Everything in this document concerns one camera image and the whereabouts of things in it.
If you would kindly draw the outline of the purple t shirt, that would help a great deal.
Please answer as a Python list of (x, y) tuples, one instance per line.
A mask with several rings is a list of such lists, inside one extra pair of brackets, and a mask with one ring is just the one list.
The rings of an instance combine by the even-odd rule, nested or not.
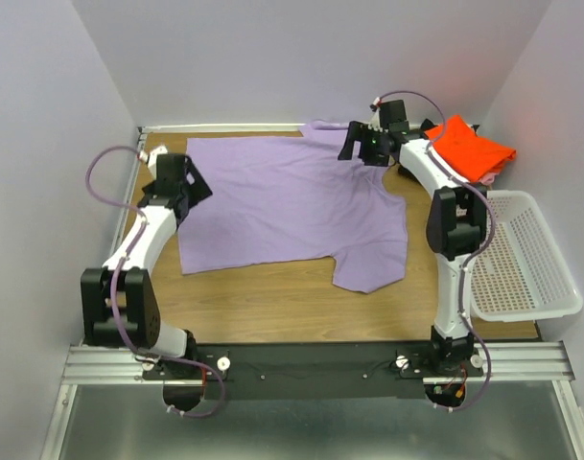
[(331, 257), (339, 288), (371, 293), (405, 278), (406, 202), (385, 189), (385, 169), (340, 161), (343, 129), (299, 130), (188, 140), (213, 194), (178, 228), (182, 274)]

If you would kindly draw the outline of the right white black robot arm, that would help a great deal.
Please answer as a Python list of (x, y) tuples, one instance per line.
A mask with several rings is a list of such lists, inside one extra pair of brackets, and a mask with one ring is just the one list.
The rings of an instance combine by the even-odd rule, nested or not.
[(426, 351), (416, 363), (445, 376), (475, 351), (470, 277), (478, 252), (490, 240), (487, 191), (448, 166), (424, 131), (410, 127), (402, 100), (380, 97), (371, 110), (369, 122), (349, 123), (338, 160), (350, 160), (358, 148), (366, 166), (385, 167), (393, 161), (432, 199), (426, 239), (437, 261), (437, 313)]

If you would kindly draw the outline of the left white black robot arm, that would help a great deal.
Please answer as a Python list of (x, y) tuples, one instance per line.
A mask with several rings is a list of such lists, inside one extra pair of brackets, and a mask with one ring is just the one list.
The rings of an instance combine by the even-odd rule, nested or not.
[(101, 266), (81, 276), (84, 341), (164, 359), (165, 368), (178, 379), (196, 369), (204, 377), (214, 376), (212, 367), (199, 361), (193, 334), (162, 320), (151, 279), (166, 243), (212, 191), (186, 153), (163, 147), (130, 153), (148, 167), (152, 181), (137, 204), (121, 205), (135, 214), (121, 244)]

